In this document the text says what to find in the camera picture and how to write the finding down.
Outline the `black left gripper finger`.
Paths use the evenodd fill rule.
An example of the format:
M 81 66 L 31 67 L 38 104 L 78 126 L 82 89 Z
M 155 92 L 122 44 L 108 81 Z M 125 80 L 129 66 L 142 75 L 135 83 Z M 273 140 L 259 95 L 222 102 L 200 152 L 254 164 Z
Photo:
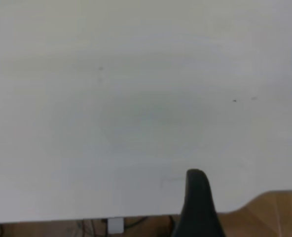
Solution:
M 186 173 L 185 198 L 174 237 L 224 237 L 206 174 L 199 169 Z

